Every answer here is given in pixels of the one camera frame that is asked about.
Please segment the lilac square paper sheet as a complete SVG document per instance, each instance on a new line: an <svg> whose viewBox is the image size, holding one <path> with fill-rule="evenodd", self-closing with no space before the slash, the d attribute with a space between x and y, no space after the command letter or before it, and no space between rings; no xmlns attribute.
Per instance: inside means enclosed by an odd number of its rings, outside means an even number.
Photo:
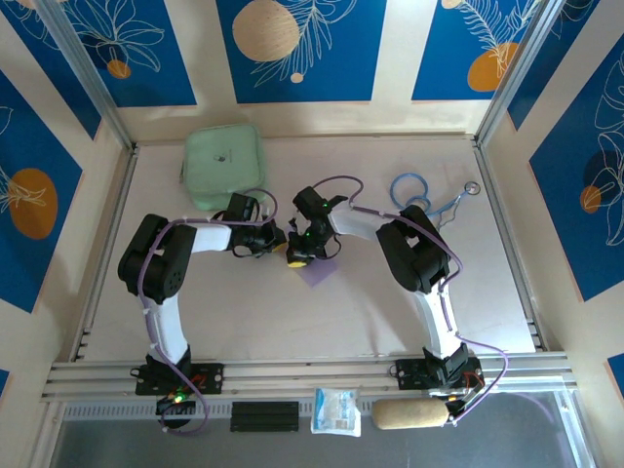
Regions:
<svg viewBox="0 0 624 468"><path fill-rule="evenodd" d="M321 242L315 239L308 230L300 233L300 239L305 242L312 256L312 262L305 267L294 268L294 270L309 288L314 288L328 279L329 276L337 270L337 263L334 258L341 251L341 244L339 240L335 238L337 251L328 254L325 246L321 245Z"/></svg>

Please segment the mint green zip case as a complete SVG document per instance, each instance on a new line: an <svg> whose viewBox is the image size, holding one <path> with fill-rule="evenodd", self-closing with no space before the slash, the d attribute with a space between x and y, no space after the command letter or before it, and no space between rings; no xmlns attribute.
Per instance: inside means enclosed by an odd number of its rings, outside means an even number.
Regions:
<svg viewBox="0 0 624 468"><path fill-rule="evenodd" d="M234 124L192 132L181 180L199 211L223 210L234 192L265 186L265 157L256 126Z"/></svg>

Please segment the white blue plastic packet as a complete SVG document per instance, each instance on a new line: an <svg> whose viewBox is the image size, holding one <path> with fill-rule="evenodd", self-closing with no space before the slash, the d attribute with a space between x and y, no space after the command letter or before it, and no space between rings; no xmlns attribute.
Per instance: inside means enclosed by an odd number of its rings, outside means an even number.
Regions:
<svg viewBox="0 0 624 468"><path fill-rule="evenodd" d="M359 438L362 415L357 389L316 388L311 417L311 433Z"/></svg>

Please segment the black ridged block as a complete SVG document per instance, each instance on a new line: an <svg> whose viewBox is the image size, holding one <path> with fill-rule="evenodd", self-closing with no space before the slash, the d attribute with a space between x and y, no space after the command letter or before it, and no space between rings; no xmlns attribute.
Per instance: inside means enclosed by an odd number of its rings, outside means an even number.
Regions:
<svg viewBox="0 0 624 468"><path fill-rule="evenodd" d="M297 402L235 402L232 405L230 431L234 433L297 432Z"/></svg>

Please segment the blue stethoscope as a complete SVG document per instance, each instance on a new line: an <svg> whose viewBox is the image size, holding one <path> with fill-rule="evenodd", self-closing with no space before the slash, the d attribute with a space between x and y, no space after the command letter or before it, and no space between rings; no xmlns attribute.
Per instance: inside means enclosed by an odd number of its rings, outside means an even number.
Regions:
<svg viewBox="0 0 624 468"><path fill-rule="evenodd" d="M406 200L402 200L398 196L397 189L403 181L408 179L416 180L420 186L420 191L409 196ZM481 192L481 185L473 180L467 181L462 191L458 192L453 198L437 208L434 207L433 202L429 198L429 191L430 187L427 180L417 173L399 174L392 180L389 186L391 202L398 210L404 210L411 205L418 205L420 208L424 209L425 214L429 218L435 218L437 220L435 225L440 229L454 222L456 219L456 212L462 200L469 196L479 195Z"/></svg>

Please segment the beige foam roll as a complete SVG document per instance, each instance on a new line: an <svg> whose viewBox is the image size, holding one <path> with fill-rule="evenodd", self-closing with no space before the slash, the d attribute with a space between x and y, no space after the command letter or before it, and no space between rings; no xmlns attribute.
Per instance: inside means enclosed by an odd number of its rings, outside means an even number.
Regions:
<svg viewBox="0 0 624 468"><path fill-rule="evenodd" d="M378 400L370 414L381 430L441 427L449 419L448 407L436 398Z"/></svg>

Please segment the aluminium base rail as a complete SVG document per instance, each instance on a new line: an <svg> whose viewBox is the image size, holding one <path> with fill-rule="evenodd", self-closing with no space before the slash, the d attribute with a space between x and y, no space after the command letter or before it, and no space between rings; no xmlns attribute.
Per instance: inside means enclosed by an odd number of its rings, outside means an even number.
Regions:
<svg viewBox="0 0 624 468"><path fill-rule="evenodd" d="M316 387L357 388L363 396L403 396L389 373L393 357L345 360L226 361L220 399L309 397ZM42 391L45 402L135 399L130 370L138 361L54 363ZM493 391L572 390L577 380L563 352L513 354Z"/></svg>

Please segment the aluminium side rail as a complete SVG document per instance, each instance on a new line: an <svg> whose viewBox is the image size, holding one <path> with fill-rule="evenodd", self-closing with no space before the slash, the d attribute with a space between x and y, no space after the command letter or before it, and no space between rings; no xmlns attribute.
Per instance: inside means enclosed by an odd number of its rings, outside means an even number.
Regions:
<svg viewBox="0 0 624 468"><path fill-rule="evenodd" d="M503 244L512 278L527 324L529 325L531 337L533 338L533 345L538 352L550 351L548 340L544 336L540 318L537 314L535 296L516 246L512 226L506 214L503 199L498 189L487 153L476 137L473 138L473 149L482 180L486 187L487 197Z"/></svg>
<svg viewBox="0 0 624 468"><path fill-rule="evenodd" d="M132 145L130 150L123 152L112 178L92 248L97 256L88 262L87 279L89 283L82 299L81 315L75 327L71 347L67 351L68 362L75 362L84 358L83 338L91 334L95 322L108 265L136 169L138 153L139 148L136 143Z"/></svg>

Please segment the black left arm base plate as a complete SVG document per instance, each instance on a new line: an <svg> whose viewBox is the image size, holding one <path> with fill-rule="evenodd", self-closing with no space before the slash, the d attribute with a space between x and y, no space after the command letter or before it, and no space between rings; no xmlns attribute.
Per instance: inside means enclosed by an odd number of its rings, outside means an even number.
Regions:
<svg viewBox="0 0 624 468"><path fill-rule="evenodd" d="M222 364L192 364L188 379L203 395L219 395L223 383ZM160 362L132 368L139 396L165 396L175 390L191 393L190 387L169 366Z"/></svg>

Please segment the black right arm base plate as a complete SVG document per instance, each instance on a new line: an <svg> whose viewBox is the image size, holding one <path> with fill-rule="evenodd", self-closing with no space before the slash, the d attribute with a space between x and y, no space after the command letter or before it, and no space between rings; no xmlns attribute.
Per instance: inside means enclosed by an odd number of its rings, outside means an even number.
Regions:
<svg viewBox="0 0 624 468"><path fill-rule="evenodd" d="M444 376L444 367L433 364L424 358L400 359L390 368L400 390L457 390L484 386L484 378L479 372L481 363L476 357L468 361L450 376Z"/></svg>

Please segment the aluminium corner post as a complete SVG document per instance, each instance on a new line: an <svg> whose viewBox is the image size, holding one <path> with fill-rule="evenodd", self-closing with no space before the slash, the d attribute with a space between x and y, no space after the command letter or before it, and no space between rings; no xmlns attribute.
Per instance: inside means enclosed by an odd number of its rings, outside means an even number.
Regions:
<svg viewBox="0 0 624 468"><path fill-rule="evenodd" d="M540 51L565 0L540 0L538 9L526 29L517 52L493 95L487 112L474 134L475 146L483 149L491 139L500 120L507 112L509 102L525 79L537 53Z"/></svg>
<svg viewBox="0 0 624 468"><path fill-rule="evenodd" d="M33 4L100 117L120 144L133 150L135 144L117 106L61 5L56 0L33 0Z"/></svg>

